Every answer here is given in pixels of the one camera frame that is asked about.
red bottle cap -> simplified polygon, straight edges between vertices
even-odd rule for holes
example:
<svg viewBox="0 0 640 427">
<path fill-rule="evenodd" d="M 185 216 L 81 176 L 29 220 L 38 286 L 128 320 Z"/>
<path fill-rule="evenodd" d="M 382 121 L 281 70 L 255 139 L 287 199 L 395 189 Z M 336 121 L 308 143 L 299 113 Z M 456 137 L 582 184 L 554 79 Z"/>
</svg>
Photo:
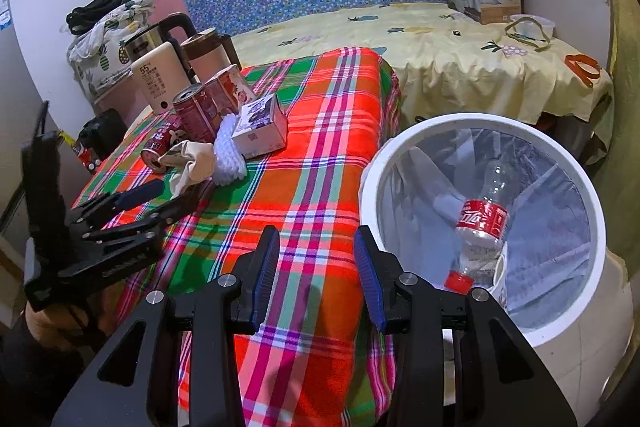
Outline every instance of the red bottle cap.
<svg viewBox="0 0 640 427">
<path fill-rule="evenodd" d="M 471 286 L 474 285 L 474 280 L 471 279 L 471 277 L 462 275 L 462 273 L 454 272 L 452 270 L 449 272 L 449 276 L 447 277 L 444 285 L 454 292 L 466 295 L 469 293 Z"/>
</svg>

plastic bag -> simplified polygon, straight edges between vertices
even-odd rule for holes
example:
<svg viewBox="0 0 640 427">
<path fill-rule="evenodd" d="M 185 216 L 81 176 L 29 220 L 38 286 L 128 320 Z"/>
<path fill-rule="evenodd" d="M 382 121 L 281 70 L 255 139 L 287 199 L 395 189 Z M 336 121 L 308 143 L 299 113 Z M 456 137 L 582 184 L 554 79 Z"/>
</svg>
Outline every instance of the plastic bag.
<svg viewBox="0 0 640 427">
<path fill-rule="evenodd" d="M 513 157 L 519 195 L 508 224 L 508 311 L 521 330 L 547 324 L 580 292 L 591 235 L 577 187 L 548 156 L 508 134 L 465 129 L 429 137 L 392 168 L 378 220 L 402 268 L 442 287 L 460 251 L 460 208 L 478 194 L 487 163 Z"/>
</svg>

black bag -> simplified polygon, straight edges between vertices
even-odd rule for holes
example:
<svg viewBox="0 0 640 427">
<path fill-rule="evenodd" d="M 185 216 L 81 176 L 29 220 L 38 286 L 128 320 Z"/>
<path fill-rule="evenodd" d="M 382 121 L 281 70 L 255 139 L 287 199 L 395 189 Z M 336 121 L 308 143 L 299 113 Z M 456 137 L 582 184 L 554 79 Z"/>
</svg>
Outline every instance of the black bag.
<svg viewBox="0 0 640 427">
<path fill-rule="evenodd" d="M 120 145 L 126 133 L 127 126 L 122 117 L 111 108 L 85 123 L 78 140 L 104 161 Z"/>
<path fill-rule="evenodd" d="M 73 35 L 84 35 L 111 10 L 131 0 L 94 0 L 66 16 L 66 23 Z"/>
</svg>

white bucket rim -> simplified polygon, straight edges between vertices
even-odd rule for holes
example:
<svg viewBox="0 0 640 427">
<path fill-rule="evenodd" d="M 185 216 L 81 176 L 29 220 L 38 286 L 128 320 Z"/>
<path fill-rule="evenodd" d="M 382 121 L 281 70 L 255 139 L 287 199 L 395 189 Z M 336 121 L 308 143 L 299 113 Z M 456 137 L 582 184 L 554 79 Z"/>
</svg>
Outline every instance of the white bucket rim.
<svg viewBox="0 0 640 427">
<path fill-rule="evenodd" d="M 434 134 L 462 128 L 484 128 L 510 134 L 529 142 L 558 163 L 574 182 L 582 198 L 589 220 L 591 251 L 594 251 L 595 255 L 590 256 L 588 274 L 584 278 L 580 293 L 574 302 L 549 324 L 524 333 L 525 338 L 532 347 L 541 346 L 569 328 L 580 317 L 593 298 L 602 276 L 607 244 L 604 214 L 591 180 L 574 157 L 552 138 L 528 124 L 511 118 L 484 113 L 447 114 L 417 123 L 386 142 L 376 155 L 375 161 L 370 164 L 366 179 L 362 185 L 360 224 L 368 225 L 378 247 L 384 248 L 377 218 L 380 202 L 378 194 L 382 191 L 381 181 L 388 176 L 392 166 L 395 164 L 395 160 L 423 139 Z"/>
</svg>

metal screw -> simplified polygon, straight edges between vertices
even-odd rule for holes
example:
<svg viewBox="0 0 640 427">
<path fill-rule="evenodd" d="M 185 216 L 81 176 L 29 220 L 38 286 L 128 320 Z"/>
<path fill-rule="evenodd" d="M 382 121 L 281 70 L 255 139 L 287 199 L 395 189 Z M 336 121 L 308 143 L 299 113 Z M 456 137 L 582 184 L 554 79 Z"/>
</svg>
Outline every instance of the metal screw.
<svg viewBox="0 0 640 427">
<path fill-rule="evenodd" d="M 473 288 L 471 290 L 471 296 L 478 302 L 485 302 L 489 300 L 489 293 L 487 293 L 487 290 L 484 288 Z"/>
<path fill-rule="evenodd" d="M 236 276 L 232 273 L 224 273 L 220 277 L 218 277 L 218 284 L 220 284 L 220 286 L 222 286 L 223 288 L 226 288 L 227 286 L 233 286 L 237 281 L 238 279 L 236 279 Z"/>
<path fill-rule="evenodd" d="M 400 282 L 405 286 L 413 286 L 418 282 L 418 276 L 415 273 L 411 272 L 401 273 L 398 279 L 400 279 Z"/>
<path fill-rule="evenodd" d="M 160 290 L 153 290 L 152 292 L 146 294 L 146 301 L 149 304 L 158 304 L 158 302 L 162 301 L 162 299 L 164 299 L 164 293 L 162 293 Z"/>
</svg>

